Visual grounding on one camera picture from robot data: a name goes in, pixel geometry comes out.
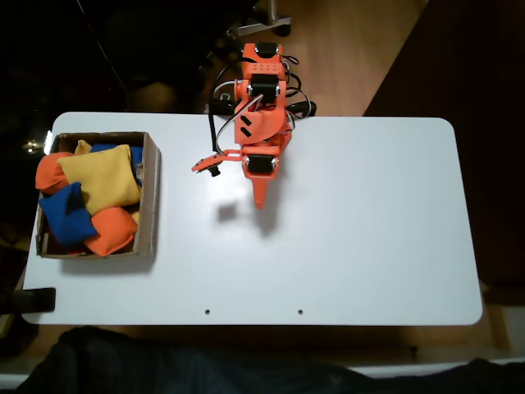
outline dark fabric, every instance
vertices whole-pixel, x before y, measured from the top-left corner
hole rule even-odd
[[[131,339],[97,328],[64,333],[19,393],[518,393],[525,364],[485,360],[425,377],[373,379],[333,365],[268,360]]]

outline cardboard box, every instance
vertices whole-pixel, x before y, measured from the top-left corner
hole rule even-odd
[[[111,259],[130,255],[153,254],[156,245],[156,228],[158,219],[158,196],[160,194],[160,165],[161,153],[158,147],[143,132],[109,132],[109,133],[78,133],[60,134],[55,138],[51,153],[70,152],[74,153],[79,140],[85,140],[89,144],[128,144],[143,146],[144,153],[142,165],[144,179],[140,196],[139,229],[135,233],[133,245],[126,246],[123,250],[100,257],[86,249],[79,254],[67,254],[50,235],[48,220],[43,210],[38,206],[38,221],[36,235],[36,253],[39,256],[50,259]]]

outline orange robotic arm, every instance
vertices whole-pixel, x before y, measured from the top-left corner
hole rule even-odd
[[[292,128],[286,111],[286,67],[283,50],[277,44],[246,44],[243,80],[235,81],[235,99],[240,100],[235,115],[221,128],[235,122],[235,142],[240,149],[222,151],[199,161],[192,171],[209,170],[219,175],[224,161],[242,162],[243,171],[253,182],[255,205],[264,209],[268,182],[279,170],[279,159],[290,142]]]

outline black wire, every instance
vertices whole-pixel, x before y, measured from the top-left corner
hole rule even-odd
[[[234,66],[237,63],[241,62],[249,62],[249,63],[257,63],[253,59],[250,59],[249,57],[241,57],[239,59],[235,59],[233,62],[228,64],[226,67],[222,69],[222,71],[217,76],[217,79],[215,80],[215,83],[212,86],[212,90],[210,91],[210,100],[209,100],[209,108],[208,108],[208,120],[210,122],[210,132],[212,133],[212,150],[214,152],[217,151],[217,134],[215,132],[215,121],[213,120],[213,110],[212,110],[212,101],[213,101],[213,91],[217,87],[217,82],[222,78],[224,73],[230,69],[230,67]]]
[[[293,72],[289,72],[288,74],[297,81],[297,87],[295,88],[297,90],[294,90],[292,93],[287,93],[286,94],[286,97],[293,97],[301,90],[301,86],[302,86],[301,79],[296,74],[294,74]]]

